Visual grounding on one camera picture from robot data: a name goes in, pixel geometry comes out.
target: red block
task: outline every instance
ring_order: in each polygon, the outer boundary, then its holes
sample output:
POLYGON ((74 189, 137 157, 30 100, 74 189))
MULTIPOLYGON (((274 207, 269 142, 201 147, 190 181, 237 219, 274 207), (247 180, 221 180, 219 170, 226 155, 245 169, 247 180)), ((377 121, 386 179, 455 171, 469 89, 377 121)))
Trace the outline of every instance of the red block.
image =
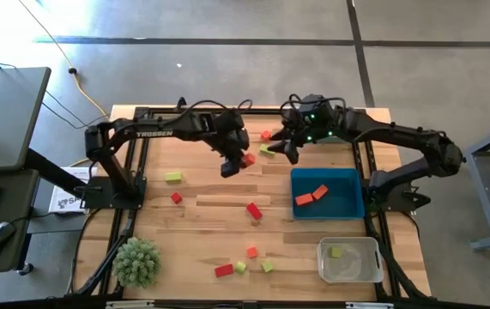
POLYGON ((251 213, 252 218, 254 218, 255 220, 260 220, 260 218, 262 218, 262 213, 260 212, 260 209, 258 209, 255 203, 248 204, 246 208, 248 209, 248 212, 251 213))
POLYGON ((180 202, 182 202, 182 196, 181 196, 181 195, 179 195, 177 192, 174 192, 174 193, 173 193, 173 194, 170 196, 170 198, 172 199, 172 201, 173 201, 174 203, 180 203, 180 202))
POLYGON ((256 247, 250 247, 246 249, 246 254, 248 255, 248 258, 255 258, 258 256, 258 250, 256 247))
POLYGON ((231 275, 233 273, 233 264, 227 264, 214 269, 217 277, 231 275))
POLYGON ((271 132, 264 131, 262 132, 262 135, 260 135, 260 137, 262 138, 262 140, 268 141, 271 138, 271 132))
POLYGON ((315 190, 315 192, 312 193, 313 198, 320 199, 328 191, 329 191, 329 188, 327 188, 325 185, 321 185, 320 187, 318 187, 315 190))
POLYGON ((298 204, 298 206, 305 206, 308 203, 313 202, 313 196, 311 193, 307 193, 307 194, 301 195, 299 197, 296 197, 295 200, 296 200, 296 204, 298 204))
POLYGON ((245 154, 241 158, 241 168, 247 168, 254 163, 256 163, 256 157, 254 154, 245 154))

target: black desk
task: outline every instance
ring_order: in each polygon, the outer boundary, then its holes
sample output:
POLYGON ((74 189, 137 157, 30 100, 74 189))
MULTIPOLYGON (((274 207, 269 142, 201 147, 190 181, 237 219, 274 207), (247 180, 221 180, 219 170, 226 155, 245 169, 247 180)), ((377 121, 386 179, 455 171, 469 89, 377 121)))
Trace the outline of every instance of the black desk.
MULTIPOLYGON (((39 173, 33 170, 0 174, 0 222, 12 221, 28 214, 38 180, 39 173)), ((25 254, 22 257, 21 252, 27 253, 29 242, 27 223, 25 220, 14 223, 16 232, 0 254, 0 272, 23 267, 25 254)))
MULTIPOLYGON (((0 222, 29 214, 39 178, 76 196, 81 193, 75 188, 86 185, 29 148, 50 73, 49 68, 0 70, 0 222)), ((38 214, 33 215, 44 214, 44 206, 35 208, 38 214)), ((31 231, 27 230, 29 221, 15 223, 16 233, 0 253, 0 272, 23 270, 31 233, 51 232, 44 223, 71 221, 66 230, 82 226, 82 218, 75 221, 54 215, 32 221, 31 231)))

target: clear plastic container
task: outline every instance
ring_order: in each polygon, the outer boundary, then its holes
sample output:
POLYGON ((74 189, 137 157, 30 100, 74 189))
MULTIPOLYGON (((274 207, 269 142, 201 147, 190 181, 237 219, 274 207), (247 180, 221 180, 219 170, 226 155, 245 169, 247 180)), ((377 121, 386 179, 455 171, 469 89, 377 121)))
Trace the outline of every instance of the clear plastic container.
POLYGON ((325 237, 317 246, 317 262, 319 275, 328 283, 384 279, 378 242, 371 237, 325 237))

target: green plant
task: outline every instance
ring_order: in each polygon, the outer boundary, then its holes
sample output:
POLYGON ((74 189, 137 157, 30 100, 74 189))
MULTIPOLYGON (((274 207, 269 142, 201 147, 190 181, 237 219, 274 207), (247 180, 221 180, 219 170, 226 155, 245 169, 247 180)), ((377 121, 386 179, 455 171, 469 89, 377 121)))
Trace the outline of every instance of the green plant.
POLYGON ((123 287, 146 288, 159 274, 160 254, 149 240, 133 237, 118 248, 113 268, 123 287))

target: small cube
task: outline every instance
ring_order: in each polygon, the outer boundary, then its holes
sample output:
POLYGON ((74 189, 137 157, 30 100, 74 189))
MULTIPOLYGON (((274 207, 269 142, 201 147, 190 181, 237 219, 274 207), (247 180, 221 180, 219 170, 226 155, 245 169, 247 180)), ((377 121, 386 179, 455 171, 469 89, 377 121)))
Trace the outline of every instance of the small cube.
POLYGON ((172 201, 173 201, 174 203, 180 203, 180 202, 182 202, 182 196, 181 196, 181 195, 179 195, 177 192, 174 192, 174 193, 173 193, 173 194, 170 196, 170 198, 172 199, 172 201))
POLYGON ((231 275, 233 273, 233 265, 226 264, 220 267, 216 267, 214 269, 214 273, 216 274, 217 277, 231 275))
POLYGON ((330 257, 331 258, 341 258, 342 257, 342 250, 338 247, 332 247, 330 248, 330 257))
POLYGON ((266 130, 262 132, 262 135, 260 137, 262 138, 262 140, 268 141, 271 138, 271 132, 266 130))
POLYGON ((238 261, 235 264, 235 272, 236 273, 243 275, 245 273, 245 270, 246 270, 246 264, 245 263, 238 261))
POLYGON ((255 203, 248 204, 248 206, 246 206, 246 209, 248 210, 248 212, 251 213, 252 218, 254 218, 254 220, 260 220, 260 218, 262 218, 262 213, 260 212, 260 209, 258 209, 255 203))
POLYGON ((274 155, 275 151, 268 150, 268 145, 262 144, 260 145, 260 152, 267 155, 274 155))
POLYGON ((256 157, 254 156, 254 154, 245 154, 241 158, 241 168, 247 168, 254 163, 256 163, 256 157))
POLYGON ((246 254, 248 255, 248 258, 255 258, 258 256, 258 250, 256 247, 250 247, 246 249, 246 254))
POLYGON ((263 271, 270 272, 273 270, 273 264, 270 261, 265 261, 262 263, 263 271))
POLYGON ((313 198, 315 198, 316 200, 320 199, 321 197, 323 197, 323 195, 329 191, 329 188, 327 188, 325 185, 321 185, 320 187, 318 187, 315 192, 312 193, 313 195, 313 198))
POLYGON ((301 195, 299 197, 296 197, 295 200, 296 200, 296 204, 298 206, 305 206, 308 203, 313 202, 313 196, 312 196, 311 193, 306 193, 304 195, 301 195))
POLYGON ((181 172, 165 173, 165 181, 166 182, 182 181, 182 173, 181 172))

